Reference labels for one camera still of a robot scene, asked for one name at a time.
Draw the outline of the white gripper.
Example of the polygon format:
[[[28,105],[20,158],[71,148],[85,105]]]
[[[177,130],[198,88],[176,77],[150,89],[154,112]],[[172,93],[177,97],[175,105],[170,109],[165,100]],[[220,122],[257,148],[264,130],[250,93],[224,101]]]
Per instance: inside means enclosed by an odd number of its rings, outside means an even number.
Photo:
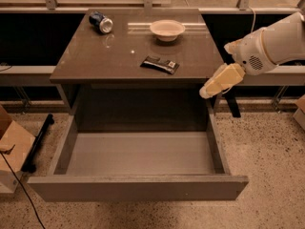
[[[275,43],[276,32],[261,28],[241,39],[229,42],[225,51],[236,63],[223,64],[199,90],[201,97],[208,99],[240,83],[246,74],[259,75],[273,70],[278,63],[272,58],[270,47]]]

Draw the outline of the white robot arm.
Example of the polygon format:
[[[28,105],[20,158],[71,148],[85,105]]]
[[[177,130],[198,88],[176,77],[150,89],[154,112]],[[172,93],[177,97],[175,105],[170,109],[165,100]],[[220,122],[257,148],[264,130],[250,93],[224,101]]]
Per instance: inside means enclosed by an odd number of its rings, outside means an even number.
[[[222,64],[199,90],[208,99],[240,83],[245,75],[270,72],[282,63],[305,59],[304,14],[295,12],[268,27],[227,43],[234,63]]]

